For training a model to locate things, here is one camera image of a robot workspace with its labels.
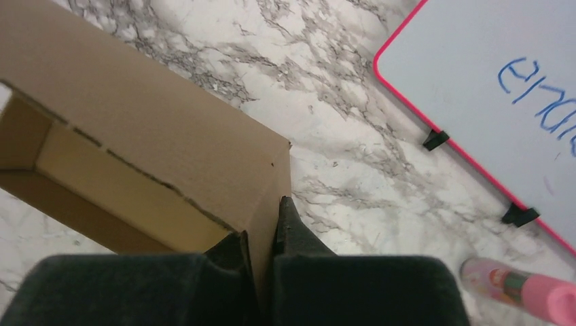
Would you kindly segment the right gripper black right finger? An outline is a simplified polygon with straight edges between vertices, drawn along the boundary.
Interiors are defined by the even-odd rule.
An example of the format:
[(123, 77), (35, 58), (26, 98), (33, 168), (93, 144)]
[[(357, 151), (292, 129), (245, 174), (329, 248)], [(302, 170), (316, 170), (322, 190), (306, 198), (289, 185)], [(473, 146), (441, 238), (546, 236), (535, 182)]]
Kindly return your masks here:
[(468, 325), (456, 280), (437, 258), (337, 255), (283, 197), (274, 243), (273, 325)]

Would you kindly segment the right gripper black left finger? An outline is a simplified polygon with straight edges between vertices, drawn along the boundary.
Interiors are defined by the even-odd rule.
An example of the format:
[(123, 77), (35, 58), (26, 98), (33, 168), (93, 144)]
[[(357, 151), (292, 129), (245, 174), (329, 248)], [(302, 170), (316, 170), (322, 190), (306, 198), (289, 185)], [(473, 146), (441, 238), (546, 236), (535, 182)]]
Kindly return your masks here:
[(53, 255), (24, 278), (2, 325), (259, 325), (247, 238), (205, 253)]

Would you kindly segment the brown cardboard box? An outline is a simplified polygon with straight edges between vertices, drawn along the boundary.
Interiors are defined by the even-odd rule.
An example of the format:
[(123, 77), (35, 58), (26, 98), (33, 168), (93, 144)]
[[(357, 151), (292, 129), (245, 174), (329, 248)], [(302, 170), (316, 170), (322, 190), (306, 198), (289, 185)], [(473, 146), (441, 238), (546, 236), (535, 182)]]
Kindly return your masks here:
[(247, 235), (269, 296), (289, 141), (53, 1), (1, 2), (1, 187), (116, 253)]

